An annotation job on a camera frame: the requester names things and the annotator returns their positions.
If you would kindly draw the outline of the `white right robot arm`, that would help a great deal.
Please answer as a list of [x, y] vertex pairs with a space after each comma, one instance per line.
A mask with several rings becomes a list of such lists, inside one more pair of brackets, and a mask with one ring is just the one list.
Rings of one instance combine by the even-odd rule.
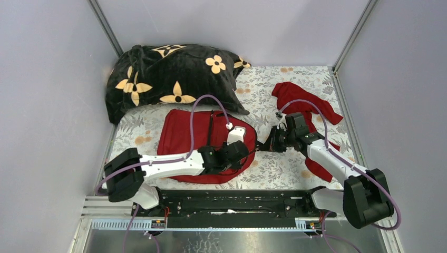
[[324, 135], [310, 131], [301, 113], [277, 112], [276, 117], [278, 124], [271, 127], [261, 150], [282, 153], [294, 148], [343, 186], [342, 190], [309, 190], [309, 199], [302, 203], [304, 214], [315, 217], [323, 210], [332, 211], [342, 214], [357, 229], [400, 215], [380, 169], [369, 170], [343, 156]]

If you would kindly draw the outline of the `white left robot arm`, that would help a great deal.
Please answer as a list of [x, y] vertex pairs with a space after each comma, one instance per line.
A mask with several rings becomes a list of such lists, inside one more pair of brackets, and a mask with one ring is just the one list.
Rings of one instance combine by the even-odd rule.
[[163, 203], [156, 187], [147, 181], [175, 177], [219, 174], [238, 164], [249, 153], [244, 144], [246, 130], [236, 126], [220, 149], [202, 146], [188, 153], [171, 155], [140, 155], [129, 148], [104, 166], [105, 187], [112, 203], [132, 201], [152, 217], [163, 212]]

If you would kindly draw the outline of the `red student backpack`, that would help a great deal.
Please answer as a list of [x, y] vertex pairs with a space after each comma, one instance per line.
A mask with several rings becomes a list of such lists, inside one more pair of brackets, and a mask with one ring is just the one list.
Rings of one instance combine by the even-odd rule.
[[[249, 155], [244, 158], [239, 165], [231, 167], [219, 174], [209, 174], [203, 176], [175, 176], [171, 179], [197, 184], [223, 184], [240, 175], [250, 167], [255, 159], [255, 148], [257, 145], [256, 130], [248, 123], [228, 115], [229, 122], [233, 126], [244, 127], [246, 134], [244, 144], [249, 150]], [[166, 118], [161, 132], [157, 154], [177, 154], [187, 153], [191, 146], [190, 137], [190, 112], [173, 109]], [[199, 111], [193, 115], [193, 148], [196, 150], [202, 146], [210, 145], [220, 148], [227, 141], [228, 130], [226, 128], [226, 118], [222, 111]]]

